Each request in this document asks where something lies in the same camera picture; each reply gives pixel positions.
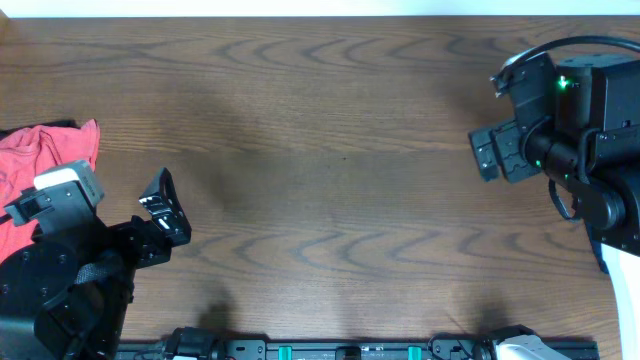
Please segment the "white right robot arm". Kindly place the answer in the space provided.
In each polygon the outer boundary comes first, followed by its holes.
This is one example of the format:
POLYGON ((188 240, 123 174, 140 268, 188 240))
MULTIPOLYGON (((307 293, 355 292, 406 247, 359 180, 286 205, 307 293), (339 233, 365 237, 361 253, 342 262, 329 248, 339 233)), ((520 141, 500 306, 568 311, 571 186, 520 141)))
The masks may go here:
POLYGON ((583 222, 614 288, 622 355, 639 356, 639 62, 593 54, 517 67, 513 118, 470 132, 481 176, 544 174, 560 215, 583 222))

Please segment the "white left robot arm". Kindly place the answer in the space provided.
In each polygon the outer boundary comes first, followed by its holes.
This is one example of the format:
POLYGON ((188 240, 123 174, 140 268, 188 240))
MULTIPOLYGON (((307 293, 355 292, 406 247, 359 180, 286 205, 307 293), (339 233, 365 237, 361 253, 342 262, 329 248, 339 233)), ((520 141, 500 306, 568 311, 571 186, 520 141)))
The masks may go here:
POLYGON ((137 270, 166 263, 191 226, 162 168, 139 198, 147 220, 107 226, 104 191, 85 161, 56 166, 5 206, 16 226, 37 224, 30 245, 1 263, 4 359, 112 359, 137 270))

